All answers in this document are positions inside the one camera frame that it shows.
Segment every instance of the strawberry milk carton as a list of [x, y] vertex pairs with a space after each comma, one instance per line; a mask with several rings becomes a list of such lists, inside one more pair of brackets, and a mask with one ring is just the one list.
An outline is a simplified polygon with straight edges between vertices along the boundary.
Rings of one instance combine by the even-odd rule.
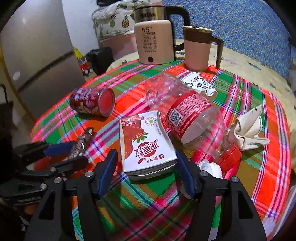
[[173, 170], [177, 156], [158, 111], [121, 118], [119, 129], [123, 171], [131, 180]]

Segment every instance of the refrigerator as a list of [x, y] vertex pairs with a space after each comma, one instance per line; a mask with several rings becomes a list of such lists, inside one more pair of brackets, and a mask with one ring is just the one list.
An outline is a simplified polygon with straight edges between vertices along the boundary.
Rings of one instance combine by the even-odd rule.
[[26, 0], [0, 41], [12, 83], [35, 119], [85, 83], [61, 0]]

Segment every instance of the pink mug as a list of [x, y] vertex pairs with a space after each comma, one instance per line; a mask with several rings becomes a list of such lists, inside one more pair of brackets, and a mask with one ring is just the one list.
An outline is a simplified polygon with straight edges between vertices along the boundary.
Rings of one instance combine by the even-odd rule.
[[213, 30], [197, 26], [183, 26], [185, 64], [188, 69], [203, 72], [207, 69], [212, 42], [217, 43], [216, 69], [220, 68], [223, 40], [212, 36]]

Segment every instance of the blue patterned fabric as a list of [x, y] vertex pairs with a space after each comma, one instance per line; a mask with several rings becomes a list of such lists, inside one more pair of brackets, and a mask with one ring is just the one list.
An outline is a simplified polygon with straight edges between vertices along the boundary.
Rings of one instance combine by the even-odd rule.
[[[224, 46], [269, 66], [285, 79], [290, 69], [289, 33], [276, 13], [260, 0], [163, 0], [190, 13], [191, 24], [212, 29]], [[172, 16], [176, 38], [183, 38], [183, 20]]]

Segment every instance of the mug lid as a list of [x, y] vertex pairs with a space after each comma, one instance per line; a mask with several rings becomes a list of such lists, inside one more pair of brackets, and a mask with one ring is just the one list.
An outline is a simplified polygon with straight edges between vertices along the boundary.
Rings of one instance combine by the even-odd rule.
[[203, 28], [198, 26], [183, 26], [183, 31], [184, 30], [193, 30], [195, 32], [208, 33], [208, 34], [211, 34], [213, 32], [213, 30], [209, 28]]

